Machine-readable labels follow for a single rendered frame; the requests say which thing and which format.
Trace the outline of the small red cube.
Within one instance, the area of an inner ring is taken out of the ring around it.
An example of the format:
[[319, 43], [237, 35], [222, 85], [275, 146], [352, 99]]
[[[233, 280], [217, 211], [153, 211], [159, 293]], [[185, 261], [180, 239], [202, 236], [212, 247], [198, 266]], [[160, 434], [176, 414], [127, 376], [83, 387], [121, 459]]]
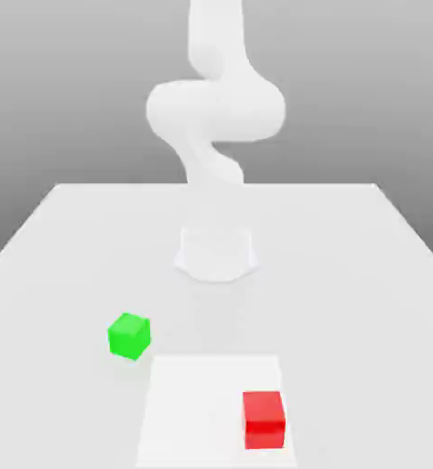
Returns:
[[246, 450], [284, 447], [287, 418], [279, 390], [245, 391], [243, 410]]

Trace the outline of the small green cube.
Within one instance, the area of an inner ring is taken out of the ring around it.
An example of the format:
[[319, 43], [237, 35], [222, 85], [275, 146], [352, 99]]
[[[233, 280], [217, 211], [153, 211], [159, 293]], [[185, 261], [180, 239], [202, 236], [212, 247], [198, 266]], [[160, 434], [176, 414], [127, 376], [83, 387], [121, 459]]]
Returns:
[[151, 344], [150, 320], [128, 312], [116, 319], [107, 332], [110, 352], [134, 361]]

